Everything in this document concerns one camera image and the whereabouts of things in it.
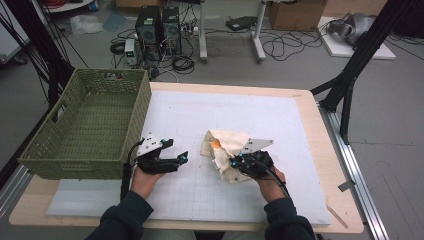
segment sleeve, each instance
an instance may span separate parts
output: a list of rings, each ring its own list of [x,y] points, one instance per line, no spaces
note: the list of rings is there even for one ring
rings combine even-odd
[[[314,231],[305,217],[297,215],[291,198],[280,198],[264,208],[269,226],[265,230],[266,240],[293,239],[313,240]]]
[[[118,206],[110,207],[100,219],[100,225],[86,240],[139,240],[143,223],[153,208],[138,194],[130,191]]]

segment green woven basket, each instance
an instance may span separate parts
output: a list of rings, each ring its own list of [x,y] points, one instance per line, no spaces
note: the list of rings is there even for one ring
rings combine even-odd
[[[119,179],[150,97],[144,70],[77,69],[19,162],[46,179]]]

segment hand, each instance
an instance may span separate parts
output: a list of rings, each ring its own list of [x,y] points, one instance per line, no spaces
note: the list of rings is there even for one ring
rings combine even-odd
[[[276,167],[273,167],[273,170],[277,174],[277,176],[281,179],[281,181],[286,181],[286,176],[284,173],[280,172]],[[278,186],[277,182],[271,177],[268,176],[261,179],[255,179],[255,181],[258,183],[262,196],[264,199],[270,203],[278,198],[286,198],[287,196],[283,193],[280,186]]]
[[[147,174],[141,168],[136,167],[133,174],[131,191],[137,193],[142,198],[146,199],[153,191],[156,182],[163,177],[163,174]]]

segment person's left hand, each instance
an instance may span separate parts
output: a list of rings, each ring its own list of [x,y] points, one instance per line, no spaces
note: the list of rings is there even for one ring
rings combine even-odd
[[[147,174],[141,168],[136,167],[133,174],[131,191],[137,193],[142,198],[146,199],[153,191],[156,182],[163,177],[163,174]]]

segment person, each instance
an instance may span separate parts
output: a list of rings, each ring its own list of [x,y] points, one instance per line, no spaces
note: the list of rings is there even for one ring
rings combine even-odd
[[[285,181],[284,174],[274,168],[278,177]],[[140,240],[143,223],[153,212],[145,199],[152,193],[156,182],[164,174],[146,174],[140,168],[134,170],[131,190],[118,206],[110,207],[100,219],[100,225],[87,240]],[[264,207],[269,226],[265,230],[266,240],[315,239],[309,221],[297,215],[291,198],[285,196],[274,180],[255,179],[268,204]]]

